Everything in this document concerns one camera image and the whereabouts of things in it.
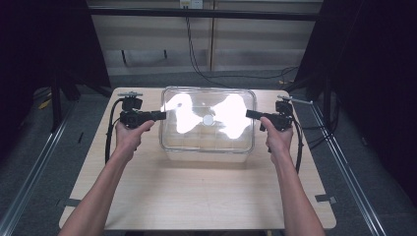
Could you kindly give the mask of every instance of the finger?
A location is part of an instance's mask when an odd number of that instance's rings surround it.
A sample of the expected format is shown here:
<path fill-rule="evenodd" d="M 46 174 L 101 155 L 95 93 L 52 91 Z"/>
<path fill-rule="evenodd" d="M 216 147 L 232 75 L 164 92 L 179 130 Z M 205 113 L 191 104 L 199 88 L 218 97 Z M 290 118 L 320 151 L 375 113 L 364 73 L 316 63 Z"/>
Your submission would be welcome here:
<path fill-rule="evenodd" d="M 150 127 L 153 126 L 155 122 L 152 120 L 148 120 L 147 122 L 145 122 L 144 124 L 142 124 L 140 127 L 135 129 L 135 134 L 137 135 L 141 135 L 143 134 L 145 131 L 148 131 L 150 129 Z"/>
<path fill-rule="evenodd" d="M 120 130 L 120 129 L 125 129 L 126 130 L 127 128 L 122 122 L 118 121 L 117 124 L 116 124 L 116 130 Z"/>
<path fill-rule="evenodd" d="M 270 122 L 270 120 L 267 117 L 265 116 L 261 117 L 260 121 L 268 131 L 275 129 L 275 127 L 273 126 L 273 124 Z"/>

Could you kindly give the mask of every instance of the wooden panel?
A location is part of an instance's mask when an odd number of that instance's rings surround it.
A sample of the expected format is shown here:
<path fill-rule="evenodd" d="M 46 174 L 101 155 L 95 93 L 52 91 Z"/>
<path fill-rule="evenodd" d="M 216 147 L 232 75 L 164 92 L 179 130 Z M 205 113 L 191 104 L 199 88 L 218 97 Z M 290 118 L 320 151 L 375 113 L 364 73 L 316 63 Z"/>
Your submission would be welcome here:
<path fill-rule="evenodd" d="M 179 8 L 179 1 L 89 1 L 91 6 Z M 209 1 L 204 4 L 209 8 Z M 92 16 L 103 50 L 188 50 L 185 18 Z M 208 49 L 211 19 L 190 19 L 195 49 Z"/>
<path fill-rule="evenodd" d="M 318 13 L 320 2 L 219 1 L 217 10 Z M 216 19 L 215 49 L 305 49 L 314 22 Z"/>
<path fill-rule="evenodd" d="M 87 193 L 104 166 L 110 108 L 118 92 L 130 90 L 144 94 L 144 111 L 160 107 L 162 88 L 118 88 L 113 92 L 71 194 L 72 199 L 81 199 Z M 287 95 L 285 91 L 277 90 L 253 92 L 257 96 L 258 110 L 263 112 L 274 112 L 276 96 Z M 267 133 L 258 131 L 260 122 L 257 122 L 255 147 L 245 163 L 169 160 L 159 145 L 158 126 L 159 122 L 143 135 L 141 146 L 122 176 L 107 219 L 107 229 L 283 228 L 278 182 L 265 145 Z M 296 156 L 296 135 L 292 144 L 291 154 Z M 333 228 L 335 219 L 329 203 L 315 200 L 315 195 L 324 194 L 325 190 L 308 146 L 303 149 L 300 178 L 324 228 Z M 66 207 L 61 226 L 72 210 L 72 207 Z"/>

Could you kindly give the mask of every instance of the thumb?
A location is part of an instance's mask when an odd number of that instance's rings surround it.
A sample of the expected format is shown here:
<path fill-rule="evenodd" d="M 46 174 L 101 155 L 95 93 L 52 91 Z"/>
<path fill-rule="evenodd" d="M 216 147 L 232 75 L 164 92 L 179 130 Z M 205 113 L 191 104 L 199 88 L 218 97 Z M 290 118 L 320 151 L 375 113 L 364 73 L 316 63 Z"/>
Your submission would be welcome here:
<path fill-rule="evenodd" d="M 153 126 L 155 122 L 152 120 L 148 120 L 144 124 L 142 124 L 140 127 L 135 129 L 135 134 L 138 136 L 141 136 L 145 131 L 148 131 L 150 127 Z"/>
<path fill-rule="evenodd" d="M 273 124 L 270 122 L 270 120 L 267 117 L 265 116 L 261 117 L 260 121 L 268 131 L 275 129 L 275 127 L 273 126 Z"/>

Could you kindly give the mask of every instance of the metal rail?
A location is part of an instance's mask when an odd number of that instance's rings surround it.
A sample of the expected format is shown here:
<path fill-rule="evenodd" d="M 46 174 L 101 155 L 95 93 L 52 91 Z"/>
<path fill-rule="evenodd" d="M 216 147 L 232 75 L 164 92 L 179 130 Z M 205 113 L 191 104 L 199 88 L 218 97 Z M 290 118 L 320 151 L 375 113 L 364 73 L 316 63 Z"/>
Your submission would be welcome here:
<path fill-rule="evenodd" d="M 148 16 L 148 17 L 188 17 L 188 18 L 223 18 L 223 19 L 257 19 L 285 21 L 322 21 L 325 17 L 314 13 L 254 12 L 204 9 L 174 8 L 126 8 L 89 6 L 91 15 L 104 16 Z"/>
<path fill-rule="evenodd" d="M 4 214 L 4 217 L 1 219 L 0 235 L 12 235 L 13 231 L 15 230 L 15 227 L 18 224 L 18 221 L 21 218 L 22 213 L 25 210 L 25 207 L 30 200 L 30 196 L 34 188 L 36 187 L 36 184 L 39 181 L 52 152 L 55 150 L 55 147 L 58 144 L 58 141 L 60 140 L 62 133 L 65 130 L 68 118 L 73 113 L 76 103 L 77 102 L 75 101 L 72 102 L 60 126 L 58 126 L 55 132 L 50 134 L 45 146 L 43 147 L 42 152 L 38 156 L 36 163 L 31 169 L 28 178 L 26 179 L 25 183 L 20 189 L 18 195 L 15 197 L 15 199 L 7 209 L 6 213 Z"/>
<path fill-rule="evenodd" d="M 317 105 L 312 105 L 311 108 L 317 122 L 320 126 L 323 127 L 322 132 L 323 135 L 327 137 L 326 140 L 328 142 L 328 147 L 330 148 L 334 160 L 336 161 L 337 166 L 339 167 L 340 172 L 343 175 L 343 178 L 346 181 L 346 184 L 349 187 L 349 190 L 352 193 L 353 198 L 359 207 L 366 223 L 368 224 L 371 233 L 376 236 L 387 235 L 377 213 L 375 212 L 361 186 L 359 185 L 359 182 L 356 179 L 352 169 L 350 168 L 349 162 L 346 160 L 335 137 L 330 135 L 328 130 L 325 128 L 325 122 L 323 121 L 323 114 L 321 110 L 319 107 L 317 107 Z"/>

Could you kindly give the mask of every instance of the wrist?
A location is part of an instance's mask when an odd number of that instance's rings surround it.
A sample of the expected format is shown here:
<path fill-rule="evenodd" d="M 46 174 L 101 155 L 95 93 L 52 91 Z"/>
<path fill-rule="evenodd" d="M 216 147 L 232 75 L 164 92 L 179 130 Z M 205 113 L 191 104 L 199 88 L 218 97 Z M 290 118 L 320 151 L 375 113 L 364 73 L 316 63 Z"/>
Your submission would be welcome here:
<path fill-rule="evenodd" d="M 125 147 L 116 147 L 110 156 L 110 160 L 117 160 L 118 162 L 127 164 L 133 157 L 134 151 Z"/>

